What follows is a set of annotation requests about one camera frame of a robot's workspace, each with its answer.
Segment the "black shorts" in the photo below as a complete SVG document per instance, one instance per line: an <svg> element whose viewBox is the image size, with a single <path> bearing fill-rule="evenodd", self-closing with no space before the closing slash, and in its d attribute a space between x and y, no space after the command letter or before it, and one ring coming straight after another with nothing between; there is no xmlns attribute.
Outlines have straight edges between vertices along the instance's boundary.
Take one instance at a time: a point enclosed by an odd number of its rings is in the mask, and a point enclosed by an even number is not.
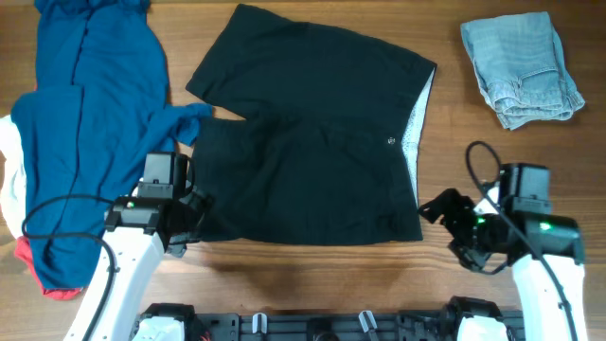
<svg viewBox="0 0 606 341"><path fill-rule="evenodd" d="M236 7L187 84L206 118L193 159L206 242L422 237L401 142L435 64L339 27Z"/></svg>

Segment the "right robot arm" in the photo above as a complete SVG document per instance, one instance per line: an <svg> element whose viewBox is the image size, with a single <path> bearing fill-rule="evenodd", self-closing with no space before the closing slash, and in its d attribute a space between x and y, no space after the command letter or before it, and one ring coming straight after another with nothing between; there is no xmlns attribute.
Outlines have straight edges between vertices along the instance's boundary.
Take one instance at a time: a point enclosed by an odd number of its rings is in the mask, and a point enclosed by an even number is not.
<svg viewBox="0 0 606 341"><path fill-rule="evenodd" d="M585 251L579 225L556 216L549 201L550 171L544 166L501 166L495 196L475 204L448 188L419 207L429 223L451 234L459 264L484 273L494 254L506 257L523 308L528 340L585 340Z"/></svg>

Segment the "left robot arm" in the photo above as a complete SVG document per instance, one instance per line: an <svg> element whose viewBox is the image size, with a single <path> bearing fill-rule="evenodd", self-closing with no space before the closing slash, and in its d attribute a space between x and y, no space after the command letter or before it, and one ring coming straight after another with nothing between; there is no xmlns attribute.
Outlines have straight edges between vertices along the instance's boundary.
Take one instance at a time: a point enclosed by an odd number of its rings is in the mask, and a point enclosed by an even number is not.
<svg viewBox="0 0 606 341"><path fill-rule="evenodd" d="M152 274L175 246L195 242L207 203L195 192L194 161L149 153L135 196L116 198L102 250L67 340L127 340Z"/></svg>

